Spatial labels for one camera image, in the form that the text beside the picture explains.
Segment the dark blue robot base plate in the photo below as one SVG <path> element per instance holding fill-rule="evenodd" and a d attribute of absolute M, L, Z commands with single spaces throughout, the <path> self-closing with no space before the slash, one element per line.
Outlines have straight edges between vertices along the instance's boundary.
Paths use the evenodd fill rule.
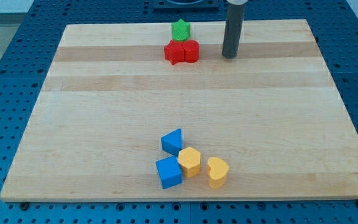
<path fill-rule="evenodd" d="M 219 9 L 219 0 L 151 0 L 154 11 Z"/>

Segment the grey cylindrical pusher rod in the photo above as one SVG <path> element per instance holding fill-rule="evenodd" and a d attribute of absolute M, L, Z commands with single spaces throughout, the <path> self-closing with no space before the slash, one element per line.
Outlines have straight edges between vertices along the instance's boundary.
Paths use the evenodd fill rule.
<path fill-rule="evenodd" d="M 222 56 L 232 59 L 237 56 L 247 0 L 227 0 Z"/>

